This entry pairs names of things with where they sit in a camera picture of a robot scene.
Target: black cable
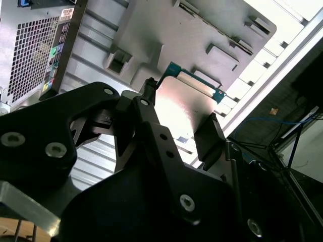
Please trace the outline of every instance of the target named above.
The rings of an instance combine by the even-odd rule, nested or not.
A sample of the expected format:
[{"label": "black cable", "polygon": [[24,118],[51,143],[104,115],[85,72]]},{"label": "black cable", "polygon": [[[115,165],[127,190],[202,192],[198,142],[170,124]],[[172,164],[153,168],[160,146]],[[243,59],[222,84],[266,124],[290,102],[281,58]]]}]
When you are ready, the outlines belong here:
[{"label": "black cable", "polygon": [[270,141],[270,143],[269,143],[269,145],[268,145],[268,146],[270,146],[270,145],[275,141],[275,139],[278,137],[278,135],[279,135],[280,131],[282,130],[282,127],[283,127],[283,123],[281,123],[281,125],[279,126],[279,129],[278,129],[278,131],[277,131],[277,133],[276,133],[275,137]]}]

